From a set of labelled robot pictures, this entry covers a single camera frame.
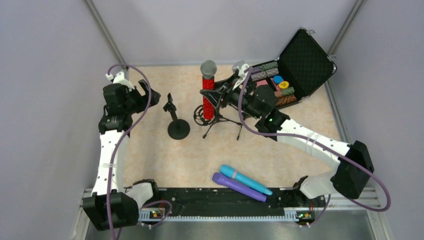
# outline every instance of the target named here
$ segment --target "stack of poker chips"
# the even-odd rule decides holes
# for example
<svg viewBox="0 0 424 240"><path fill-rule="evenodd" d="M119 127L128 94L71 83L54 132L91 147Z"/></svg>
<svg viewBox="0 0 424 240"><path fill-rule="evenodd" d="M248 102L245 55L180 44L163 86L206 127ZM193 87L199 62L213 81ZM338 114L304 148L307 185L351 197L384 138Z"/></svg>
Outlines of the stack of poker chips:
<svg viewBox="0 0 424 240"><path fill-rule="evenodd" d="M278 63L276 61L273 61L267 64L262 64L259 66L259 68L261 72L264 72L266 70L278 68Z"/></svg>
<svg viewBox="0 0 424 240"><path fill-rule="evenodd" d="M278 98L277 107L280 107L285 104L289 104L298 100L295 97L294 93L295 93L295 89L292 86L286 89L282 89L281 91L275 91L274 94Z"/></svg>
<svg viewBox="0 0 424 240"><path fill-rule="evenodd" d="M282 97L292 95L294 93L295 93L295 89L292 86L290 86L286 89L281 89L281 91L275 91L275 96L277 98L282 98Z"/></svg>
<svg viewBox="0 0 424 240"><path fill-rule="evenodd" d="M298 99L295 97L294 94L288 95L288 96L283 96L283 97L281 97L281 98L278 99L277 107L283 106L285 104L292 103L292 102L294 102L296 100L298 100Z"/></svg>
<svg viewBox="0 0 424 240"><path fill-rule="evenodd" d="M256 66L252 69L250 77L254 82L273 77L279 74L277 67L278 63L276 61Z"/></svg>

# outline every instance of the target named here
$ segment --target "white zip tie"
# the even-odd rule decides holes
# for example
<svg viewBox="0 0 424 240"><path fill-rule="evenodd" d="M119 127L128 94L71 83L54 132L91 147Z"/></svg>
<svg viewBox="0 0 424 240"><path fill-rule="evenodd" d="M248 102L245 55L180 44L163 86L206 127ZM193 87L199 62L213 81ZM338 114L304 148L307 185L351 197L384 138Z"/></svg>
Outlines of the white zip tie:
<svg viewBox="0 0 424 240"><path fill-rule="evenodd" d="M307 140L306 140L306 150L305 150L305 152L307 153L307 154L309 154L309 152L308 152L308 143L309 143L309 139L311 139L311 137L312 136L314 136L314 134L315 134L316 132L314 131L314 132L312 132L311 134L308 134L307 135Z"/></svg>
<svg viewBox="0 0 424 240"><path fill-rule="evenodd" d="M317 140L318 140L321 136L322 136L321 134L317 133L315 140L312 142L312 151L311 151L311 155L312 155L312 156L314 155L314 146L315 146L315 143L317 142Z"/></svg>
<svg viewBox="0 0 424 240"><path fill-rule="evenodd" d="M117 168L117 167L118 165L116 164L103 163L98 168L110 169L110 168Z"/></svg>

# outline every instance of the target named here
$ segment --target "black case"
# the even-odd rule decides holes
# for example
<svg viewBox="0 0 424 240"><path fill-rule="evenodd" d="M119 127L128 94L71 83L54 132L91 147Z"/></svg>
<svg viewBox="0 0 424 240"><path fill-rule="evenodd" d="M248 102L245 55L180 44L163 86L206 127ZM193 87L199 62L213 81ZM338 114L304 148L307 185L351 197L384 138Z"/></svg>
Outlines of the black case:
<svg viewBox="0 0 424 240"><path fill-rule="evenodd" d="M297 101L279 106L277 109L297 104L303 98L309 97L337 70L336 64L305 28L300 28L296 32L276 62L278 63L278 75L289 83L289 87L294 88L294 95L297 98ZM273 90L277 90L271 77L267 77L266 81Z"/></svg>

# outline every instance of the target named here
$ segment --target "microphone grille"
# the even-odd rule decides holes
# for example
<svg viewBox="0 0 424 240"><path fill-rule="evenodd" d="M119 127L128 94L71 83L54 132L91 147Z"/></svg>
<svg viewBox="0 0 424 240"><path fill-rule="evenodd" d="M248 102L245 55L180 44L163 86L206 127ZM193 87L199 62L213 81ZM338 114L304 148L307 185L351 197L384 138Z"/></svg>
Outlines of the microphone grille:
<svg viewBox="0 0 424 240"><path fill-rule="evenodd" d="M217 70L217 64L212 60L206 60L200 65L200 72L205 79L212 79Z"/></svg>

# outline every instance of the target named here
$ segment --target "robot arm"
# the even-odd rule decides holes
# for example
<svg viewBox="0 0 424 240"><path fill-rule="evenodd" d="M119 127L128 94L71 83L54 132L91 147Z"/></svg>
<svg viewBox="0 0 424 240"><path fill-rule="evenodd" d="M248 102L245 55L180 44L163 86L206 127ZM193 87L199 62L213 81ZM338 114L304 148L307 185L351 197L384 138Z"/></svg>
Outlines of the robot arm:
<svg viewBox="0 0 424 240"><path fill-rule="evenodd" d="M216 108L224 108L227 105L237 108L241 94L239 87L247 75L245 71L241 72L241 69L245 69L246 65L244 61L237 62L232 68L233 75L230 78L216 82L215 85L218 88L201 90L200 93ZM354 144L336 141L307 129L276 109L278 99L270 86L261 85L256 88L250 79L246 79L246 81L248 82L246 91L242 93L241 110L244 116L259 119L255 125L258 131L303 136L305 139L295 136L274 136L271 139L297 147L331 168L330 171L320 175L302 177L296 183L297 186L300 185L300 191L308 199L333 193L340 193L349 199L359 198L370 177L352 164L340 161L336 155L315 143L318 142L373 172L374 167L365 144L360 141L356 141Z"/></svg>
<svg viewBox="0 0 424 240"><path fill-rule="evenodd" d="M106 77L112 83L103 88L106 105L98 123L101 144L98 172L91 196L82 199L82 208L99 231L109 229L105 205L110 168L112 168L110 205L114 216L113 225L116 228L135 225L139 218L138 209L153 196L153 191L157 188L154 182L145 180L137 182L131 189L125 191L124 160L129 134L120 143L113 166L110 166L116 144L133 124L132 114L142 112L147 106L147 85L144 80L138 81L146 93L141 95L126 79L124 71L116 76L107 74ZM149 107L158 104L160 97L159 93L151 89Z"/></svg>

